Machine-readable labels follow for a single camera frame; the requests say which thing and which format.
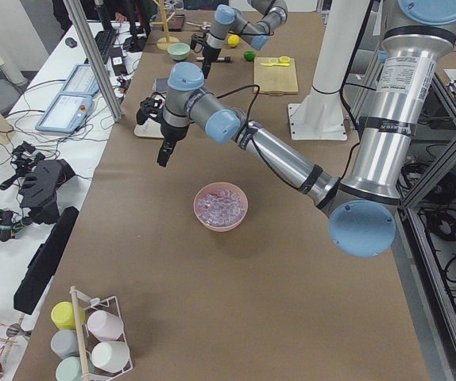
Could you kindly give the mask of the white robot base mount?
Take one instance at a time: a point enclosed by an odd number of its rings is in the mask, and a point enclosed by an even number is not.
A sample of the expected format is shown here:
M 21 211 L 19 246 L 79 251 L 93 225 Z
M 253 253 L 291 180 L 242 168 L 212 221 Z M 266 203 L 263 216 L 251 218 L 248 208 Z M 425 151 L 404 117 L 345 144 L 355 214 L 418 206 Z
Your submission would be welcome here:
M 336 0 L 313 76 L 311 91 L 301 103 L 288 106 L 293 140 L 346 140 L 342 84 L 349 68 L 370 1 Z

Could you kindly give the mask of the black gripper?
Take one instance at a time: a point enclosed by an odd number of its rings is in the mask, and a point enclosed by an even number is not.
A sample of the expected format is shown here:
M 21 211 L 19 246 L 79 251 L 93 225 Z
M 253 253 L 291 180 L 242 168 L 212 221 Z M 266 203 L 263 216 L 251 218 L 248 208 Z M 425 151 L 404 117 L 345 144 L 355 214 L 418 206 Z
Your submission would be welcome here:
M 210 45 L 206 44 L 203 47 L 203 63 L 202 63 L 202 71 L 203 76 L 205 78 L 208 77 L 211 71 L 211 66 L 213 64 L 212 60 L 217 60 L 219 58 L 219 54 L 221 52 L 220 48 L 213 48 Z
M 164 138 L 157 156 L 157 163 L 161 167 L 167 167 L 177 141 L 183 140 L 187 136 L 189 124 L 174 126 L 166 121 L 160 123 L 160 132 Z

